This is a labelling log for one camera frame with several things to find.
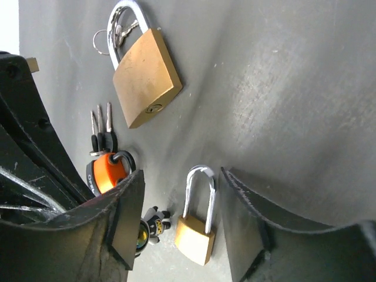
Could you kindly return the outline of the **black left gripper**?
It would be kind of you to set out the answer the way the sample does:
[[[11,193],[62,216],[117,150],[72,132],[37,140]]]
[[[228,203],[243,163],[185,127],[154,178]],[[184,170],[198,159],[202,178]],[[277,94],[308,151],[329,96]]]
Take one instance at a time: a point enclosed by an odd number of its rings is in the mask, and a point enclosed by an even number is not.
[[[94,197],[45,110],[27,60],[1,52],[1,220],[48,221]]]

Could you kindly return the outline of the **silver key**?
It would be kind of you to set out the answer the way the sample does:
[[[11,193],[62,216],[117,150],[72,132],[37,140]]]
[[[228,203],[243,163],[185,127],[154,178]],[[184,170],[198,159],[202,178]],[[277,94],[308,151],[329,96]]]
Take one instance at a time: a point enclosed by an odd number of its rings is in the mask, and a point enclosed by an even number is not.
[[[122,44],[125,38],[128,36],[128,34],[131,33],[131,31],[138,27],[139,23],[135,19],[132,24],[130,24],[127,28],[123,29],[122,25],[117,24],[115,26],[115,31],[114,31],[114,43],[115,47],[119,48]]]

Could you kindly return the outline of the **large brass padlock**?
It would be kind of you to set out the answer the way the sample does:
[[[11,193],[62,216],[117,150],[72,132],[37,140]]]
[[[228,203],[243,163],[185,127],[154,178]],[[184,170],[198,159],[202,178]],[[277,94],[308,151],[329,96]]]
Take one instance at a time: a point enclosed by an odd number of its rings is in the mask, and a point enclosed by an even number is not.
[[[116,50],[116,26],[123,12],[133,11],[141,36],[123,55]],[[119,1],[110,13],[107,45],[114,67],[113,84],[128,128],[135,129],[164,109],[182,90],[162,33],[151,28],[136,1]]]

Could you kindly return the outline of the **small brass padlock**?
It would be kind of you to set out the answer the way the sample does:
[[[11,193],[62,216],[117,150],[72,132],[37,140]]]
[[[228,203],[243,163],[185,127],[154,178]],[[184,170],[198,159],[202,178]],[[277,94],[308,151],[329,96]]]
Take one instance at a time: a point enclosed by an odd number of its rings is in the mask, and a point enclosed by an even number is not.
[[[204,173],[209,180],[210,196],[205,222],[189,214],[193,179],[197,173]],[[186,178],[183,213],[177,219],[174,243],[183,255],[201,266],[205,266],[209,262],[214,245],[215,232],[212,230],[212,220],[216,193],[217,186],[214,179],[214,171],[210,167],[199,164],[189,170]]]

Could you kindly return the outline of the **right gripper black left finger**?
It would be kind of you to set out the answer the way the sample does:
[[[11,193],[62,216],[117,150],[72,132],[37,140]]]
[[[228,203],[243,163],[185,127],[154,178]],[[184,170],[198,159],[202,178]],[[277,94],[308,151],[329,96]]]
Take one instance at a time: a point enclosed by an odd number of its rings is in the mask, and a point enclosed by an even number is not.
[[[1,281],[127,281],[145,196],[140,169],[43,222],[1,221]]]

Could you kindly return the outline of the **small padlock keys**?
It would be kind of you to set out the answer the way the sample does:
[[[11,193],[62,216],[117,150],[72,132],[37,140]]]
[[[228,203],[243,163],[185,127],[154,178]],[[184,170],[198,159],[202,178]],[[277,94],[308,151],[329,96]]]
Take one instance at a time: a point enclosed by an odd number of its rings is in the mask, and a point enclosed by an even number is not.
[[[100,105],[97,105],[97,115],[90,111],[91,131],[90,138],[92,144],[91,156],[101,156],[105,153],[116,153],[118,150],[118,139],[113,130],[112,124],[112,104],[106,105],[106,122],[103,124],[103,112]]]

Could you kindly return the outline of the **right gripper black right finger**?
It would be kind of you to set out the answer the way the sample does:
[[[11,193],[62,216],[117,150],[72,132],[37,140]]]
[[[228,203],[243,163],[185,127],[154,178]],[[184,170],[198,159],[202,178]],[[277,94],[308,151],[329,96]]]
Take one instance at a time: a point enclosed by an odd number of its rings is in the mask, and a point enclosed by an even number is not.
[[[374,281],[375,222],[320,223],[271,198],[285,184],[235,167],[219,173],[233,281]]]

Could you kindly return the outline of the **black white keychain charm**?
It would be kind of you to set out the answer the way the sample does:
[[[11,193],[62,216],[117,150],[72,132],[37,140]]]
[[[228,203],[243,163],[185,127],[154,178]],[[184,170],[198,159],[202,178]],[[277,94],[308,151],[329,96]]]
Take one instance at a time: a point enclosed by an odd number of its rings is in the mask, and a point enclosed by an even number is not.
[[[160,241],[159,236],[171,228],[170,217],[169,211],[159,210],[157,206],[147,210],[140,220],[135,257],[139,257],[148,244],[155,245]]]

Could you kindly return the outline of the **orange black hook lock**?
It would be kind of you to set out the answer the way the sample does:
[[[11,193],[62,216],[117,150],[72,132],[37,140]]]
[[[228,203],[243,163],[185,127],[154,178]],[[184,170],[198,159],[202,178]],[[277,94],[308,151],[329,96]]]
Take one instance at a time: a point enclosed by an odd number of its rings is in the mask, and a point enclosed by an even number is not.
[[[105,153],[86,165],[86,182],[94,196],[108,192],[136,170],[133,156],[125,150]]]

